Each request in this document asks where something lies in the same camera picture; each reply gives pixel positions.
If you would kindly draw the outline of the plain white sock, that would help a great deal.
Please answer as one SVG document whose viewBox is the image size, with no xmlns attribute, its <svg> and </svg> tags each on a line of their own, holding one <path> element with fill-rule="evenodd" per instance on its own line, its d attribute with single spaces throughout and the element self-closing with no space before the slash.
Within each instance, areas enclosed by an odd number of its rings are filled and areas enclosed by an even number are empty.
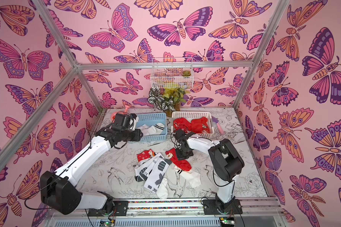
<svg viewBox="0 0 341 227">
<path fill-rule="evenodd" d="M 143 124 L 142 126 L 138 127 L 137 129 L 140 129 L 143 136 L 150 136 L 154 135 L 154 128 L 153 126 L 147 126 L 146 124 Z"/>
</svg>

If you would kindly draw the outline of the red santa sock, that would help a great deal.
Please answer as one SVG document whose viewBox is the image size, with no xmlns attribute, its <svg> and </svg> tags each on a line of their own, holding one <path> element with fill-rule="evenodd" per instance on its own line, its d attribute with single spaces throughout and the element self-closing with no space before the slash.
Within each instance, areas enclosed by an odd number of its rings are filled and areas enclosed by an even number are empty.
<svg viewBox="0 0 341 227">
<path fill-rule="evenodd" d="M 206 117 L 191 120 L 192 132 L 198 134 L 210 134 L 210 128 L 207 122 L 208 119 Z"/>
<path fill-rule="evenodd" d="M 192 169 L 191 164 L 186 160 L 179 160 L 176 156 L 175 148 L 172 148 L 165 152 L 166 156 L 171 160 L 171 162 L 184 171 L 190 171 Z"/>
</svg>

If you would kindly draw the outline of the light blue plastic basket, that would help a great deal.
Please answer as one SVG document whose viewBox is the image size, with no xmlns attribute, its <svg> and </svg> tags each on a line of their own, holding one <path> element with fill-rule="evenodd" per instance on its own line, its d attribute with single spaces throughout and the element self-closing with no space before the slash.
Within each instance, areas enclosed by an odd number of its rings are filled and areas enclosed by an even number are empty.
<svg viewBox="0 0 341 227">
<path fill-rule="evenodd" d="M 137 114 L 139 120 L 136 129 L 140 129 L 143 137 L 140 142 L 158 142 L 166 140 L 168 133 L 166 113 Z"/>
</svg>

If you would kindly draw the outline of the red snowflake sock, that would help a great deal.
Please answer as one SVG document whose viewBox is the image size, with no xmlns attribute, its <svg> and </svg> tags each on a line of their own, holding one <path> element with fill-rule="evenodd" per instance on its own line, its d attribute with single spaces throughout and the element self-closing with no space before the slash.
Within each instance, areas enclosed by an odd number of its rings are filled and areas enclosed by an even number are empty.
<svg viewBox="0 0 341 227">
<path fill-rule="evenodd" d="M 137 154 L 137 160 L 143 161 L 143 160 L 148 160 L 153 158 L 156 155 L 156 153 L 154 151 L 150 150 L 144 150 L 143 152 Z"/>
</svg>

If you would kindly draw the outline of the white plastic basket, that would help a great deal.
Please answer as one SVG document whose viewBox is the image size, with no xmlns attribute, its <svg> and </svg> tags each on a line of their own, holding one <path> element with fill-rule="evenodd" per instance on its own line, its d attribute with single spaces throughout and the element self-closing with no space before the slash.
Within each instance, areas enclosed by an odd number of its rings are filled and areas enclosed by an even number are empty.
<svg viewBox="0 0 341 227">
<path fill-rule="evenodd" d="M 210 112 L 176 111 L 172 113 L 172 119 L 171 132 L 183 130 L 185 133 L 194 132 L 196 136 L 210 139 L 215 131 Z"/>
</svg>

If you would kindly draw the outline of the white ankle sock black stripes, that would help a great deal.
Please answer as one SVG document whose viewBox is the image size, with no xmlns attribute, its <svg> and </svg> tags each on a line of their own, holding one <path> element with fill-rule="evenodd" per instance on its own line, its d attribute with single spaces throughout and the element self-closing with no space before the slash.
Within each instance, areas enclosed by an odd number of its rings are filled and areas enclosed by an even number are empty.
<svg viewBox="0 0 341 227">
<path fill-rule="evenodd" d="M 178 173 L 182 178 L 186 180 L 190 184 L 192 188 L 197 188 L 201 186 L 200 173 L 195 172 L 193 170 L 185 171 L 175 166 L 173 170 Z"/>
</svg>

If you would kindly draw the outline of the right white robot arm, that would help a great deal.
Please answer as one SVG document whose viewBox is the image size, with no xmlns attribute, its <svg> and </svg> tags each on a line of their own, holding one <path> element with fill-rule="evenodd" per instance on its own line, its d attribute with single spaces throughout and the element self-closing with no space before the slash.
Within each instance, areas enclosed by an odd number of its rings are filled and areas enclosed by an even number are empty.
<svg viewBox="0 0 341 227">
<path fill-rule="evenodd" d="M 194 132 L 185 133 L 176 130 L 171 134 L 174 139 L 175 153 L 178 160 L 186 160 L 193 156 L 193 151 L 208 154 L 213 168 L 212 177 L 218 176 L 219 183 L 215 183 L 218 191 L 215 196 L 215 206 L 219 213 L 229 213 L 234 204 L 234 188 L 245 164 L 228 139 L 213 141 L 209 138 L 198 137 Z"/>
</svg>

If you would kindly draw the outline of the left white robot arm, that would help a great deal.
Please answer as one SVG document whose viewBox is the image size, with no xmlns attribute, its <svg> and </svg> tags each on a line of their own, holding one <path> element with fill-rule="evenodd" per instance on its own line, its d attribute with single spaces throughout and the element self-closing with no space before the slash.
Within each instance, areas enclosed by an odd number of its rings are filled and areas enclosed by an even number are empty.
<svg viewBox="0 0 341 227">
<path fill-rule="evenodd" d="M 105 192 L 83 193 L 76 189 L 86 171 L 119 142 L 140 141 L 143 133 L 136 128 L 139 118 L 136 114 L 120 112 L 108 126 L 97 131 L 90 143 L 74 158 L 55 172 L 46 171 L 40 178 L 42 203 L 68 215 L 75 210 L 94 209 L 103 215 L 114 210 L 113 197 Z"/>
</svg>

